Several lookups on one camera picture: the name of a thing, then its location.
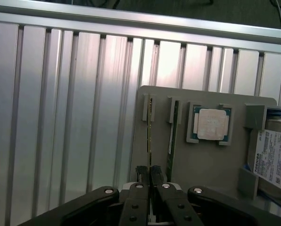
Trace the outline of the green RAM stick white label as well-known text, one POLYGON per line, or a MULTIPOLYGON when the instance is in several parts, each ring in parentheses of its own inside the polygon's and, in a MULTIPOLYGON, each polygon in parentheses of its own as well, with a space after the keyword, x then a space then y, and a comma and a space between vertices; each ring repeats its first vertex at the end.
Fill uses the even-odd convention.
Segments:
POLYGON ((166 168, 167 182, 171 182, 172 179, 173 160, 174 160, 175 142, 176 142, 176 134, 177 134, 178 112, 179 112, 179 101, 175 101, 174 117, 173 117, 173 123, 171 125, 169 149, 168 149, 168 156, 167 156, 167 168, 166 168))

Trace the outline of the grey plastic parts rack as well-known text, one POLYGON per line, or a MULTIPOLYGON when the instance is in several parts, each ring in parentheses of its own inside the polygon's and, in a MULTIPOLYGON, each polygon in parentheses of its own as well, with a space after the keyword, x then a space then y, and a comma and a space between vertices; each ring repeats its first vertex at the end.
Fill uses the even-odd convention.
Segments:
POLYGON ((142 86, 137 92, 130 180, 136 167, 147 165, 147 102, 152 98, 152 164, 166 170, 174 103, 179 101, 172 181, 183 190, 207 186, 224 194, 237 193, 238 173, 245 164, 249 130, 245 127, 248 105, 276 106, 271 97, 245 96, 188 89, 142 86), (192 138, 193 107, 231 109, 227 142, 192 138))

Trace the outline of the CPU with silver heat spreader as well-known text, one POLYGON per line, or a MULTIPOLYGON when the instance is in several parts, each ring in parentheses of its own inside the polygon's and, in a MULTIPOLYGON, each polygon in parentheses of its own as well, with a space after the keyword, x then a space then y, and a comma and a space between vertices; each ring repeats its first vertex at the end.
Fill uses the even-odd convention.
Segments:
POLYGON ((228 141, 231 109, 193 107, 192 138, 197 140, 228 141))

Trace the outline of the Toshiba hard disk drive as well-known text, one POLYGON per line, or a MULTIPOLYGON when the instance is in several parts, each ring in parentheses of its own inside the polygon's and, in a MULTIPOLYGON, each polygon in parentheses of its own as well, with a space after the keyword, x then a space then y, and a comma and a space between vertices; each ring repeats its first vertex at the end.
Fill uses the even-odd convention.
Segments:
POLYGON ((267 119, 264 130, 250 132, 249 169, 258 176, 258 189, 281 200, 281 119, 267 119))

